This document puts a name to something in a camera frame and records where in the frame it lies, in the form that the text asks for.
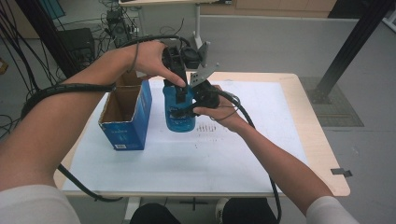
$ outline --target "forearm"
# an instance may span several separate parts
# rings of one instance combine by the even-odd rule
[[[332,192],[305,164],[276,146],[247,123],[235,129],[282,191],[306,213],[309,205]]]
[[[104,54],[64,83],[114,83],[133,59],[127,58],[131,55],[120,58],[119,52],[117,56],[112,51]],[[53,185],[53,172],[75,144],[103,95],[102,92],[62,93],[37,104],[0,150],[0,178],[8,180],[2,181],[0,190],[21,183]]]

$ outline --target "shirt sleeve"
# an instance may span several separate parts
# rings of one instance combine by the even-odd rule
[[[331,196],[316,199],[306,211],[307,224],[359,224],[338,200]]]
[[[64,194],[51,186],[32,185],[0,192],[0,224],[80,223]]]

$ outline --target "wooden table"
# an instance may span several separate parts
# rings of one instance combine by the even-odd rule
[[[334,196],[347,196],[350,189],[343,175],[333,175],[331,169],[339,168],[332,149],[326,139],[318,119],[309,103],[299,78],[294,74],[274,73],[220,73],[211,76],[210,80],[233,80],[253,82],[280,83],[294,125],[300,137],[308,160],[308,166],[329,186]],[[63,161],[65,167],[70,167],[76,146],[69,152]],[[62,174],[55,175],[59,188],[64,184]]]

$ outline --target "open box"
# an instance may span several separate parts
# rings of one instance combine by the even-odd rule
[[[132,72],[121,76],[116,84],[116,90],[107,96],[99,126],[114,149],[142,150],[152,102],[149,82]]]

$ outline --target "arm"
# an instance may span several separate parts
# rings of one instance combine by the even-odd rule
[[[135,70],[184,85],[180,77],[163,66],[164,48],[159,42],[141,43]],[[135,46],[111,50],[64,83],[112,84],[131,69],[135,53]],[[63,93],[36,105],[0,145],[0,191],[37,184],[55,187],[56,168],[77,141],[103,95],[101,92]]]
[[[257,132],[237,113],[232,114],[234,109],[230,105],[232,104],[229,101],[220,97],[220,105],[217,109],[197,107],[194,108],[194,112],[219,119],[221,125],[238,133],[269,176],[304,215],[309,205],[316,199],[332,196],[329,188],[311,169]],[[232,115],[227,119],[222,119],[230,114]]]

